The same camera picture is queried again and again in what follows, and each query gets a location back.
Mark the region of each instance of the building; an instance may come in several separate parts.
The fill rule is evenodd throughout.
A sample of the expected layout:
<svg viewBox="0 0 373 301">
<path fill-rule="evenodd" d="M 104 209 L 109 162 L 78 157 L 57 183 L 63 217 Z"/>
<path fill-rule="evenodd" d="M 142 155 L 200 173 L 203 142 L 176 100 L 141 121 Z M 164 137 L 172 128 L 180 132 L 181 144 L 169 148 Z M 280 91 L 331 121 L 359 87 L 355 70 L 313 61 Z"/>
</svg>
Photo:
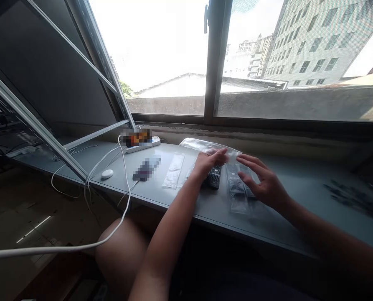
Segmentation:
<svg viewBox="0 0 373 301">
<path fill-rule="evenodd" d="M 264 78 L 288 87 L 346 80 L 373 35 L 373 0 L 285 0 L 283 9 Z"/>
<path fill-rule="evenodd" d="M 256 41 L 246 40 L 235 48 L 233 45 L 227 44 L 223 76 L 260 77 L 269 52 L 271 37 L 269 35 L 262 38 L 260 34 Z"/>
<path fill-rule="evenodd" d="M 114 68 L 115 76 L 117 77 L 117 80 L 119 80 L 118 72 L 114 64 L 114 60 L 112 59 L 112 56 L 110 56 L 111 65 Z"/>
</svg>

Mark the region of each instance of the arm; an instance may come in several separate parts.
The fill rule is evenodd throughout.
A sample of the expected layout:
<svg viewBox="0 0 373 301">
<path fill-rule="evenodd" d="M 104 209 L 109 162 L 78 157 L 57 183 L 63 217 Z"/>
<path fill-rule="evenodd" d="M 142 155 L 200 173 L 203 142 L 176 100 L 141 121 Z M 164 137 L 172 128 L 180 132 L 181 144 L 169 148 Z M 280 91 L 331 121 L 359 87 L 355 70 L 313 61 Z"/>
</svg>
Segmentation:
<svg viewBox="0 0 373 301">
<path fill-rule="evenodd" d="M 129 300 L 168 300 L 171 275 L 195 212 L 200 186 L 216 162 L 226 162 L 226 152 L 223 148 L 211 156 L 199 153 L 190 177 L 153 235 Z"/>
<path fill-rule="evenodd" d="M 322 220 L 294 201 L 277 176 L 258 158 L 241 155 L 238 162 L 253 170 L 261 183 L 257 184 L 242 172 L 242 181 L 257 198 L 278 211 L 327 257 L 373 283 L 373 248 Z"/>
</svg>

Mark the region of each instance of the remote control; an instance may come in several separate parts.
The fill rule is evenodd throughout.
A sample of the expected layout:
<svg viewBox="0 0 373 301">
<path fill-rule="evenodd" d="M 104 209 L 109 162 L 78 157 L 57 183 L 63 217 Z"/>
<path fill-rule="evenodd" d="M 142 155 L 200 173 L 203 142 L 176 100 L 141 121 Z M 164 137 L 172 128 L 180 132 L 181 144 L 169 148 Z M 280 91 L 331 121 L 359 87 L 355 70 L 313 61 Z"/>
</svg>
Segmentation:
<svg viewBox="0 0 373 301">
<path fill-rule="evenodd" d="M 207 183 L 212 189 L 220 188 L 221 166 L 214 166 L 207 175 Z"/>
</svg>

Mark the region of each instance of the desk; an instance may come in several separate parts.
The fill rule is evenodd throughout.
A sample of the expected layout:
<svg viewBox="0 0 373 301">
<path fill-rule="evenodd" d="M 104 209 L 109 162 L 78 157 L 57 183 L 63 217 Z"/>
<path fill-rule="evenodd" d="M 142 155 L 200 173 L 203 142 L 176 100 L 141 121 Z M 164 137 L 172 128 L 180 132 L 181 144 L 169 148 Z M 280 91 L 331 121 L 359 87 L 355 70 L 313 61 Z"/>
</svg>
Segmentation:
<svg viewBox="0 0 373 301">
<path fill-rule="evenodd" d="M 74 155 L 74 158 L 87 172 L 90 172 L 94 165 L 115 146 L 115 143 L 91 140 L 80 145 L 78 150 L 95 144 L 99 146 L 88 148 Z M 198 154 L 196 150 L 180 145 L 161 144 L 153 148 L 125 154 L 130 186 L 134 183 L 132 181 L 133 172 L 145 158 L 151 157 L 153 154 L 161 157 L 161 163 L 154 171 L 152 178 L 147 182 L 138 183 L 132 190 L 132 195 L 140 203 L 151 207 L 159 206 L 164 209 L 172 203 L 179 188 L 176 190 L 164 189 L 162 184 L 175 152 L 185 154 L 179 179 L 179 181 L 183 181 Z M 116 154 L 117 151 L 112 152 L 101 162 L 96 169 L 95 174 L 97 176 L 93 178 L 91 184 L 105 191 L 117 191 L 123 194 L 127 191 L 127 185 L 121 155 L 109 167 L 114 171 L 111 178 L 101 179 L 99 175 Z M 52 157 L 53 153 L 51 151 L 40 149 L 35 153 L 20 155 L 14 159 L 30 167 L 53 173 L 63 163 L 52 161 Z M 330 193 L 323 187 L 323 184 L 329 184 L 330 180 L 334 179 L 347 186 L 356 187 L 368 195 L 373 195 L 373 192 L 359 178 L 338 167 L 324 163 L 271 156 L 260 156 L 260 159 L 278 175 L 285 189 L 297 202 L 319 217 L 373 247 L 373 219 L 337 203 L 331 199 Z M 62 168 L 57 175 L 73 182 L 81 182 L 68 167 Z M 228 210 L 226 176 L 223 169 L 220 189 L 217 191 L 202 189 L 200 192 L 194 217 L 205 223 L 220 227 L 220 229 L 236 232 L 304 255 L 314 256 L 310 247 L 301 239 L 298 231 L 287 220 L 275 210 L 261 205 L 264 209 L 263 213 L 254 219 L 230 213 Z"/>
</svg>

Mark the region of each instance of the hand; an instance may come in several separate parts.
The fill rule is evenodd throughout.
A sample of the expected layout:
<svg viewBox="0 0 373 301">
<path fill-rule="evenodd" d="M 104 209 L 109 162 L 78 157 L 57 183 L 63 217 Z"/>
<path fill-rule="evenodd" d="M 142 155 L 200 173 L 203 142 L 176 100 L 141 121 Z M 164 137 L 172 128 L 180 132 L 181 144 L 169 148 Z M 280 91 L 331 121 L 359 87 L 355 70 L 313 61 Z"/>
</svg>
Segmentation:
<svg viewBox="0 0 373 301">
<path fill-rule="evenodd" d="M 277 211 L 280 207 L 291 202 L 292 199 L 277 178 L 277 175 L 258 158 L 242 154 L 237 157 L 236 160 L 249 167 L 259 177 L 260 183 L 257 184 L 251 176 L 241 171 L 238 172 L 241 180 L 252 190 L 261 202 Z"/>
<path fill-rule="evenodd" d="M 226 148 L 213 151 L 211 155 L 200 152 L 191 176 L 197 176 L 203 181 L 215 165 L 222 166 L 228 162 L 229 157 L 225 154 L 226 152 Z"/>
</svg>

